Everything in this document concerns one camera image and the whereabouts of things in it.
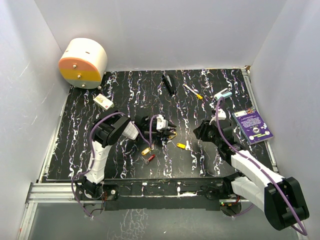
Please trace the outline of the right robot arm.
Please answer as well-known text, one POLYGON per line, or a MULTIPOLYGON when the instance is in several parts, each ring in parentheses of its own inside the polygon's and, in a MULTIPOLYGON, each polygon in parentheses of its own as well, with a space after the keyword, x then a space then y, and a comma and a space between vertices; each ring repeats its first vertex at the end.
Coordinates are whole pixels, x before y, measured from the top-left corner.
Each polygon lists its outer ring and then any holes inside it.
POLYGON ((310 216, 300 183, 294 177, 285 178, 255 159, 233 135, 229 121, 204 120, 193 130, 195 137, 213 143, 222 160, 238 172, 225 177, 223 194, 233 199, 237 195, 249 200, 264 212, 270 225, 281 231, 310 216))

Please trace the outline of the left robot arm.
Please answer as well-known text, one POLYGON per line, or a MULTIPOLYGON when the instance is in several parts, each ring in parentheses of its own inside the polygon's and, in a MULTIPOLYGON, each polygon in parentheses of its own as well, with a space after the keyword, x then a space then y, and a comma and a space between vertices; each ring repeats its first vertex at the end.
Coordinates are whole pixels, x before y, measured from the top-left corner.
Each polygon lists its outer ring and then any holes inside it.
POLYGON ((81 180, 79 193, 87 198, 97 200, 103 195, 102 181, 105 178, 105 167, 112 146, 121 136, 136 140, 140 136, 146 140, 147 149, 152 150, 152 137, 169 138, 174 136, 177 126, 161 114, 152 117, 136 115, 134 120, 118 112, 111 113, 98 120, 89 135, 91 154, 89 169, 81 180))

